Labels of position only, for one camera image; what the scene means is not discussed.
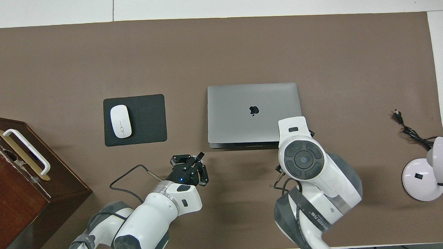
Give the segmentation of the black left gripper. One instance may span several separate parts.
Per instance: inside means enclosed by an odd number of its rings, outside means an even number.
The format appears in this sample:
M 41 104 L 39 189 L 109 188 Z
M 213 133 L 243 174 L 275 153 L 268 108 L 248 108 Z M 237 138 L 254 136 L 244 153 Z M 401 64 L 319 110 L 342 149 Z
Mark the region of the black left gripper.
M 194 165 L 190 166 L 192 156 L 189 154 L 173 155 L 170 160 L 172 171 L 167 176 L 167 180 L 182 185 L 205 187 L 209 182 L 209 177 L 207 167 L 202 161 L 203 157 L 204 153 L 200 152 L 196 156 Z

